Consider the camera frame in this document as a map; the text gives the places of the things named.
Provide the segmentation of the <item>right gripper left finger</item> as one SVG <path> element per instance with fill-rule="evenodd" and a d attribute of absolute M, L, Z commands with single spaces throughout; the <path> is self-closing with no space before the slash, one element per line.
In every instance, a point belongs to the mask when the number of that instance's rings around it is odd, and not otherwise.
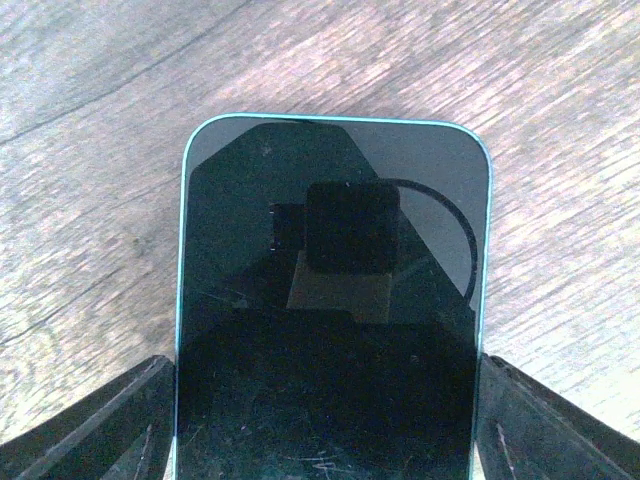
<path fill-rule="evenodd" d="M 174 429 L 171 360 L 147 358 L 1 445 L 3 479 L 161 479 Z"/>

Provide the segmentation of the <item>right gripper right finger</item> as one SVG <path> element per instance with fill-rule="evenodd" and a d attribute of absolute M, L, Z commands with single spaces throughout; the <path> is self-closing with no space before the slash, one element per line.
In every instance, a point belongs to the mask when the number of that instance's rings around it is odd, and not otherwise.
<path fill-rule="evenodd" d="M 487 479 L 637 479 L 639 443 L 483 354 L 476 444 Z"/>

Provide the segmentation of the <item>teal edged black phone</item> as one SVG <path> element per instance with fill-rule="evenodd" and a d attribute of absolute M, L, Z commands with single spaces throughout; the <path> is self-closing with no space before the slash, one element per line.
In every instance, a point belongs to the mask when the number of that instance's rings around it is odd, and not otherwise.
<path fill-rule="evenodd" d="M 456 124 L 226 114 L 184 152 L 178 479 L 468 479 L 491 173 Z"/>

